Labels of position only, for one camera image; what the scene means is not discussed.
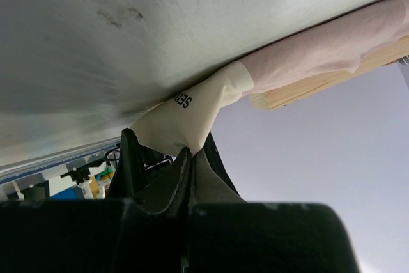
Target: wooden block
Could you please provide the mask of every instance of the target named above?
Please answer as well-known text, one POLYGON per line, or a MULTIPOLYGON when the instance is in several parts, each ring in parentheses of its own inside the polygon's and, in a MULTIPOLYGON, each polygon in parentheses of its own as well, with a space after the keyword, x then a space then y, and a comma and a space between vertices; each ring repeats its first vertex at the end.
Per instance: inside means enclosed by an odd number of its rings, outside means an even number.
POLYGON ((256 109, 273 110, 370 72, 407 55, 409 55, 409 36, 404 36, 393 45, 378 49, 366 56, 354 74, 339 71, 315 75, 262 94, 250 94, 250 101, 256 109))

